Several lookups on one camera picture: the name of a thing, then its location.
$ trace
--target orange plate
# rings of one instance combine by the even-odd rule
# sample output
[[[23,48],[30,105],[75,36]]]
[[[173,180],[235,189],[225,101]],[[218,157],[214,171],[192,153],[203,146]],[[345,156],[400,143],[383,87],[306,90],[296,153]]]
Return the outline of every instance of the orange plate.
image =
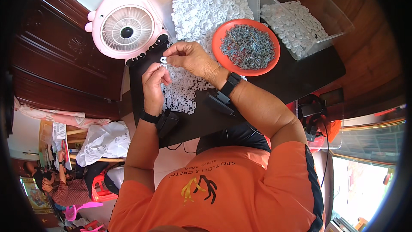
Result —
[[[240,67],[234,65],[233,62],[230,61],[228,56],[222,53],[222,51],[220,50],[220,45],[222,45],[222,41],[220,39],[223,39],[226,36],[226,31],[234,27],[235,24],[247,24],[250,26],[254,26],[256,29],[262,32],[267,32],[269,34],[269,37],[273,41],[273,46],[275,48],[275,58],[269,62],[266,68],[259,69],[259,70],[241,69]],[[250,19],[232,20],[220,26],[216,30],[215,34],[213,35],[212,50],[213,50],[213,54],[215,55],[215,58],[224,68],[226,68],[227,70],[231,72],[235,72],[238,75],[245,75],[245,76],[258,76],[258,75],[266,74],[267,72],[272,70],[272,68],[275,67],[275,65],[277,64],[279,60],[279,56],[281,55],[279,41],[276,38],[275,33],[273,33],[268,27],[264,26],[260,22],[250,20]]]

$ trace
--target black table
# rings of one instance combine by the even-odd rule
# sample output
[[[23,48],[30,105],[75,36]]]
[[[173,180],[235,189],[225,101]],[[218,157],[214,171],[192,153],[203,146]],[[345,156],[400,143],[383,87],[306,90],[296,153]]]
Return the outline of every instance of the black table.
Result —
[[[329,47],[305,59],[296,61],[280,43],[281,55],[276,66],[268,73],[255,77],[247,77],[252,84],[269,91],[285,104],[310,94],[323,86],[342,77],[346,73],[345,66],[334,47]],[[136,125],[139,113],[143,108],[143,88],[141,77],[154,62],[160,62],[167,44],[148,51],[146,57],[130,68],[130,89]],[[196,91],[196,109],[192,115],[178,113],[178,125],[163,139],[160,148],[202,137],[244,122],[239,115],[227,116],[203,104],[209,90]]]

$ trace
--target white plastic bag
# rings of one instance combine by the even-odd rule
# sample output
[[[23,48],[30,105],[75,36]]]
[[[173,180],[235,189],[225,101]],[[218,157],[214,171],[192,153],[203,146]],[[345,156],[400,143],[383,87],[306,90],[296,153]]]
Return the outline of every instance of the white plastic bag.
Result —
[[[126,157],[129,145],[129,129],[123,121],[111,122],[104,126],[92,125],[76,156],[76,161],[80,166],[85,167],[101,157]]]

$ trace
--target orange t-shirt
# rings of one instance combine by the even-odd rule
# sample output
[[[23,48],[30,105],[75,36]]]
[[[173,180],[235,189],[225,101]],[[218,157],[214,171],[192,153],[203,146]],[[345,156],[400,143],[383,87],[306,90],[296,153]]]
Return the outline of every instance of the orange t-shirt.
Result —
[[[324,209],[309,149],[286,142],[272,153],[225,146],[197,155],[152,193],[125,181],[108,231],[160,225],[214,231],[323,231]]]

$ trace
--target red stool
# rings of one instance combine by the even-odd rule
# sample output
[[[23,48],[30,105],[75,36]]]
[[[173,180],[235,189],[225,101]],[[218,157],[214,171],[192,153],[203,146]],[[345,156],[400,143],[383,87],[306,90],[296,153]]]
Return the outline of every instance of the red stool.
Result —
[[[94,220],[90,222],[89,224],[85,225],[84,228],[80,229],[80,232],[100,232],[100,231],[105,231],[106,229],[104,228],[104,224],[97,226],[98,221]]]
[[[108,189],[104,189],[103,183],[104,183],[104,175],[106,171],[102,171],[100,175],[94,178],[93,180],[93,186],[91,187],[91,197],[92,201],[94,202],[100,202],[100,201],[110,201],[117,199],[118,195],[112,193]]]

